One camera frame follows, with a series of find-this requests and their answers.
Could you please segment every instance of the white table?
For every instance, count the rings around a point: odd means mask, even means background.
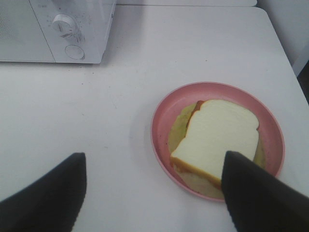
[[[118,0],[122,5],[255,6],[257,0]]]
[[[152,151],[160,100],[198,81],[260,99],[286,144],[280,179],[309,195],[309,107],[267,14],[118,6],[100,65],[0,63],[0,200],[73,152],[88,187],[74,232],[232,232],[226,206],[182,190]]]

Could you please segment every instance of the bread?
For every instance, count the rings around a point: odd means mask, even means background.
[[[221,174],[227,150],[239,151],[260,166],[265,165],[257,127],[258,120],[252,112],[229,101],[189,105],[169,134],[171,165],[192,190],[223,198]]]

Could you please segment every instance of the microwave button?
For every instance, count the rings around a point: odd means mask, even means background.
[[[84,51],[76,45],[68,45],[66,46],[66,54],[72,59],[84,59],[85,53]]]
[[[57,14],[52,22],[52,27],[63,38],[70,37],[79,30],[74,19],[66,14]]]

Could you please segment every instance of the microwave knob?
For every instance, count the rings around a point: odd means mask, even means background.
[[[57,14],[52,22],[52,27],[63,38],[70,37],[79,30],[74,19],[66,14]]]

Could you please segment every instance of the microwave door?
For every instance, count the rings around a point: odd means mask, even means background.
[[[0,61],[55,62],[28,0],[0,0]]]

